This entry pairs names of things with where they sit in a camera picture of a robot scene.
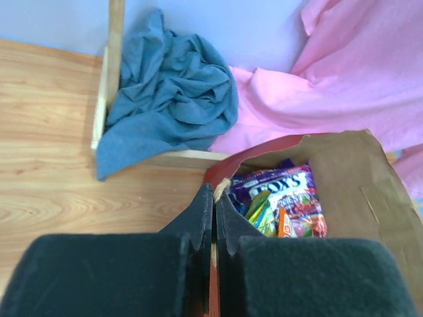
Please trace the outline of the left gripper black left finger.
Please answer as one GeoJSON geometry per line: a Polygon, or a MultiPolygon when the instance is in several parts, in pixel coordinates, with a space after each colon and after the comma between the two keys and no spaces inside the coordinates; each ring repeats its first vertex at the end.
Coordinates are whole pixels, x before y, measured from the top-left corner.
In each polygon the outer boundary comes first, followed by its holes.
{"type": "Polygon", "coordinates": [[[17,264],[2,316],[203,316],[213,190],[157,233],[47,234],[17,264]]]}

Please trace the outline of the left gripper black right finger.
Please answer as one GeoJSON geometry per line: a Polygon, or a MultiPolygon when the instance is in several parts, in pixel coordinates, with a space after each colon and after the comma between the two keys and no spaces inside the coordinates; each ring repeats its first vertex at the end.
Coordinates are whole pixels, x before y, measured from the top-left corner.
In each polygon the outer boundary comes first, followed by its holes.
{"type": "Polygon", "coordinates": [[[222,316],[417,316],[388,249],[354,238],[268,238],[215,204],[222,316]]]}

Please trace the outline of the purple Fox's candy bag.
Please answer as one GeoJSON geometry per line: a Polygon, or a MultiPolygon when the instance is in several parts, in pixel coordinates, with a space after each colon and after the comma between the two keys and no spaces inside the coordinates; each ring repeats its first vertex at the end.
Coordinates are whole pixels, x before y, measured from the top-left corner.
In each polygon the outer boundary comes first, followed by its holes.
{"type": "Polygon", "coordinates": [[[229,197],[238,212],[245,215],[253,199],[263,191],[280,197],[308,191],[318,197],[310,164],[306,162],[297,166],[289,158],[281,161],[279,168],[256,170],[232,177],[229,197]]]}

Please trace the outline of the red brown paper bag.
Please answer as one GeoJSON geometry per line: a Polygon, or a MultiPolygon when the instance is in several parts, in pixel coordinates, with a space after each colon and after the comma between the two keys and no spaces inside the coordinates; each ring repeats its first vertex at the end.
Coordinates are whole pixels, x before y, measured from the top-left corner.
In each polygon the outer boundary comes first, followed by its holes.
{"type": "Polygon", "coordinates": [[[367,238],[393,253],[422,311],[422,220],[377,139],[368,131],[290,135],[232,155],[206,170],[216,187],[234,174],[308,162],[330,238],[367,238]]]}

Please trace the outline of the green snack bag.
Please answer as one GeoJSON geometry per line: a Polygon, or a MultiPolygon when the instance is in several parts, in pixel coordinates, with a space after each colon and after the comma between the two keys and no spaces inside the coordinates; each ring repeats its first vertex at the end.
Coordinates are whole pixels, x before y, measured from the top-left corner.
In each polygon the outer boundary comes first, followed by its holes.
{"type": "Polygon", "coordinates": [[[277,237],[276,218],[271,208],[271,192],[264,190],[257,194],[245,215],[247,221],[267,237],[277,237]]]}

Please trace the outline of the orange Fox's candy bag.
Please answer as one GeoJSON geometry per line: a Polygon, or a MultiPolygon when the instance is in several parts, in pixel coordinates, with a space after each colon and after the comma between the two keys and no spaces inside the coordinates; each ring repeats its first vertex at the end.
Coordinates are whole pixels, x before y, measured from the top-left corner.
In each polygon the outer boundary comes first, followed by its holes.
{"type": "Polygon", "coordinates": [[[316,192],[300,190],[292,194],[274,193],[269,197],[280,238],[324,238],[327,223],[316,192]]]}

